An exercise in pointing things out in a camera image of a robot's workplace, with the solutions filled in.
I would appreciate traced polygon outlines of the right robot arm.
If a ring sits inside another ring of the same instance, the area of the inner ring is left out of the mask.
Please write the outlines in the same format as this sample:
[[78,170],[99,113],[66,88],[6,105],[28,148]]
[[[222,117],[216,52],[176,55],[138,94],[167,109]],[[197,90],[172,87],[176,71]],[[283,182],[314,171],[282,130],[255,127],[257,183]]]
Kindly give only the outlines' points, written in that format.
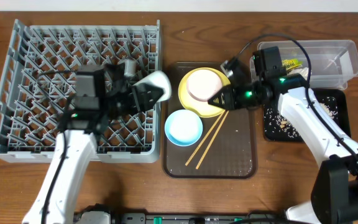
[[282,64],[256,59],[258,80],[249,83],[237,58],[221,64],[230,80],[208,103],[225,110],[274,104],[296,129],[319,167],[311,199],[286,210],[287,220],[302,223],[351,223],[358,220],[358,143],[325,112],[306,79],[288,74]]

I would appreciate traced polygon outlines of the light blue bowl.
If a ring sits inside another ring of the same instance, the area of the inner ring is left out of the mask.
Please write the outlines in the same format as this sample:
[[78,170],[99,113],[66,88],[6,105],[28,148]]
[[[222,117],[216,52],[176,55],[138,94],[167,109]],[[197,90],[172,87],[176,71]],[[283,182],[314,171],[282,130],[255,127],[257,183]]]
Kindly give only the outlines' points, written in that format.
[[164,131],[171,143],[187,147],[200,139],[203,123],[196,113],[190,110],[177,110],[168,116]]

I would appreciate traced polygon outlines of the white bowl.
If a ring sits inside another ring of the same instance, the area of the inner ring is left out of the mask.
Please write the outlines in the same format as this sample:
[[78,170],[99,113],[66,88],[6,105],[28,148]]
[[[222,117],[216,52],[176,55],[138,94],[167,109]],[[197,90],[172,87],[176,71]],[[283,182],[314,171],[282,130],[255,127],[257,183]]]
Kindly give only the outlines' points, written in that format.
[[193,72],[186,81],[187,92],[198,101],[208,101],[222,87],[219,75],[207,69]]

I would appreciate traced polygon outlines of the yellow plate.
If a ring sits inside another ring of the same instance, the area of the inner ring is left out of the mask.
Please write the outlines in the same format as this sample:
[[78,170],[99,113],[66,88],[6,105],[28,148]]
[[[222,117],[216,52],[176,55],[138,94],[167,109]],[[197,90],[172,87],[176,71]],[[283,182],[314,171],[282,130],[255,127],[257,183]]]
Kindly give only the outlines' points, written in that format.
[[224,109],[209,105],[207,101],[198,101],[198,100],[192,98],[186,89],[186,81],[187,81],[188,77],[193,72],[195,72],[197,70],[201,70],[201,69],[207,69],[207,70],[211,70],[211,71],[217,73],[223,83],[223,86],[230,84],[230,81],[227,78],[227,76],[225,76],[225,74],[223,74],[219,70],[216,70],[213,68],[208,68],[208,67],[196,68],[196,69],[193,69],[190,72],[188,72],[181,79],[180,84],[178,86],[178,97],[179,97],[181,105],[186,110],[191,110],[191,111],[195,112],[201,118],[212,118],[212,117],[215,117],[215,116],[223,113]]

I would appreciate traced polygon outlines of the wooden chopstick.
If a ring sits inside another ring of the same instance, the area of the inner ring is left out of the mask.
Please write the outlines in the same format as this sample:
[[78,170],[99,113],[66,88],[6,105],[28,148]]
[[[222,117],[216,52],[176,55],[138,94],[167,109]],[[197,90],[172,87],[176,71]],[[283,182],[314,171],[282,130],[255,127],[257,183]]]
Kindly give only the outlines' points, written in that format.
[[196,149],[193,151],[193,153],[191,154],[191,156],[188,158],[188,160],[186,161],[185,165],[187,166],[191,160],[194,158],[194,156],[196,155],[196,153],[198,152],[198,150],[200,149],[200,147],[203,145],[203,143],[205,142],[205,140],[207,139],[207,137],[210,135],[211,131],[215,128],[215,126],[217,125],[217,123],[219,122],[219,120],[221,119],[221,117],[223,116],[223,113],[220,114],[218,116],[218,118],[215,120],[215,122],[213,123],[213,125],[210,127],[210,129],[207,131],[207,133],[204,135],[203,139],[201,140],[201,142],[198,144],[198,146],[196,147]]
[[197,170],[201,167],[201,165],[202,165],[205,157],[207,156],[211,146],[215,142],[215,139],[216,139],[217,135],[219,134],[223,124],[225,123],[228,114],[229,114],[229,111],[226,111],[224,115],[220,116],[219,119],[218,119],[219,124],[217,122],[215,122],[213,124],[213,126],[211,127],[211,130],[207,132],[206,137],[208,137],[211,134],[211,131],[214,131],[214,133],[213,133],[208,145],[206,146],[205,151],[203,152],[203,155],[201,156],[200,160],[198,161],[198,163],[196,165]]

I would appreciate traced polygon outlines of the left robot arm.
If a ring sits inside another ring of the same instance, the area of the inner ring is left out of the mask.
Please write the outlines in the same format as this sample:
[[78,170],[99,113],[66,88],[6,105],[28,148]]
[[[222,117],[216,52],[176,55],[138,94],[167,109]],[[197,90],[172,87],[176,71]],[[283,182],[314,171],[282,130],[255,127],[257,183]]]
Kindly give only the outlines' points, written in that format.
[[131,59],[83,65],[74,73],[76,92],[67,99],[53,159],[23,223],[73,223],[83,177],[111,122],[151,110],[172,95],[163,71],[137,78]]

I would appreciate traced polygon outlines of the green orange snack wrapper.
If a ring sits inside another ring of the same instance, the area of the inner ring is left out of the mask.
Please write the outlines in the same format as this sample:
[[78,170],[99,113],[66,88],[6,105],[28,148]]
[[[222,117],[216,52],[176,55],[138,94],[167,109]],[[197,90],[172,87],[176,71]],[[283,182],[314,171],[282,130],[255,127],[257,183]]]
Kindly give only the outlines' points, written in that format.
[[303,62],[299,61],[296,58],[282,60],[282,65],[285,67],[286,71],[289,72],[293,69],[300,68]]

